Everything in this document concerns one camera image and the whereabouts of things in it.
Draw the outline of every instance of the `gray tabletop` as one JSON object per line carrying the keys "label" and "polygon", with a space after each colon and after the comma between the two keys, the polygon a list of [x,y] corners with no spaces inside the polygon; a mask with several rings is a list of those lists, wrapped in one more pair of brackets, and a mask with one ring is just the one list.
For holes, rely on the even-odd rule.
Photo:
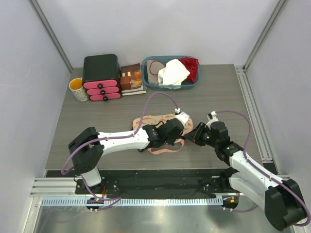
{"label": "gray tabletop", "polygon": [[[247,114],[239,81],[233,65],[204,65],[202,80],[193,89],[166,91],[178,103],[182,111],[190,115],[194,127],[207,122],[211,111],[236,110]],[[75,68],[71,78],[82,76],[82,69]],[[122,97],[118,100],[78,102],[68,89],[59,116],[46,169],[61,169],[69,156],[68,144],[85,128],[94,126],[98,132],[124,132],[132,127],[132,121],[141,117],[148,97],[155,91],[148,89],[147,94]],[[166,96],[157,95],[150,101],[147,115],[173,113],[174,104]],[[218,119],[229,130],[231,140],[244,145],[248,124],[239,115],[222,113]],[[252,136],[247,151],[261,163],[260,154]],[[166,168],[226,168],[213,148],[199,147],[189,141],[180,152],[153,155],[147,151],[124,150],[102,157],[99,169],[166,169]]]}

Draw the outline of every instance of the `pink drawer organizer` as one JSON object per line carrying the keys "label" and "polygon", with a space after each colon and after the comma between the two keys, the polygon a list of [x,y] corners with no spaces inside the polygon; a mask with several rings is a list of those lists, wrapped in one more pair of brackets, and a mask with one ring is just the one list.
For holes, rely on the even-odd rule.
{"label": "pink drawer organizer", "polygon": [[83,87],[92,101],[107,101],[121,97],[120,66],[114,54],[86,57],[82,80]]}

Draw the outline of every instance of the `mug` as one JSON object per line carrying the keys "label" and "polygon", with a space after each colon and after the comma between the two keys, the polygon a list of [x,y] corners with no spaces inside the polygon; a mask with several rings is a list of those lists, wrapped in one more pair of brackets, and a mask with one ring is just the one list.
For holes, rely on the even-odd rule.
{"label": "mug", "polygon": [[86,90],[82,86],[82,78],[71,80],[69,83],[69,89],[78,101],[84,102],[89,99]]}

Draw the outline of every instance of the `blue basket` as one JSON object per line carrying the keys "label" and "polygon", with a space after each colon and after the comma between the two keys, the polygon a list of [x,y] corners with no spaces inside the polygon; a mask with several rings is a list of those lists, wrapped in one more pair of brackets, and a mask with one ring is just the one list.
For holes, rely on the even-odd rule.
{"label": "blue basket", "polygon": [[[170,90],[168,88],[168,86],[171,85],[152,85],[148,83],[148,71],[147,71],[147,61],[149,60],[156,60],[159,62],[162,62],[164,64],[168,63],[170,60],[173,59],[180,59],[183,57],[190,57],[190,56],[151,56],[151,57],[147,57],[145,60],[143,60],[142,64],[141,64],[141,73],[142,73],[142,81],[144,83],[144,85],[147,85],[150,89],[155,89],[155,90]],[[185,84],[185,85],[174,85],[175,87],[180,87],[177,90],[182,90],[182,89],[191,89],[193,87],[195,87],[199,82],[201,81],[201,67],[199,65],[198,67],[198,72],[196,74],[196,79],[195,79],[195,83],[193,84]]]}

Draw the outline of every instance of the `gray wall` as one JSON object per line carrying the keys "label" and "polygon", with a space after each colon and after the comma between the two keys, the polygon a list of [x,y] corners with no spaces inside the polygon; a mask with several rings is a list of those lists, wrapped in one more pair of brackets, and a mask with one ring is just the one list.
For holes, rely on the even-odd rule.
{"label": "gray wall", "polygon": [[26,0],[0,7],[0,232],[22,231],[42,176],[69,72]]}
{"label": "gray wall", "polygon": [[117,54],[121,65],[152,55],[201,64],[245,63],[277,0],[38,0],[73,67]]}
{"label": "gray wall", "polygon": [[282,173],[311,208],[311,2],[289,1],[249,69]]}

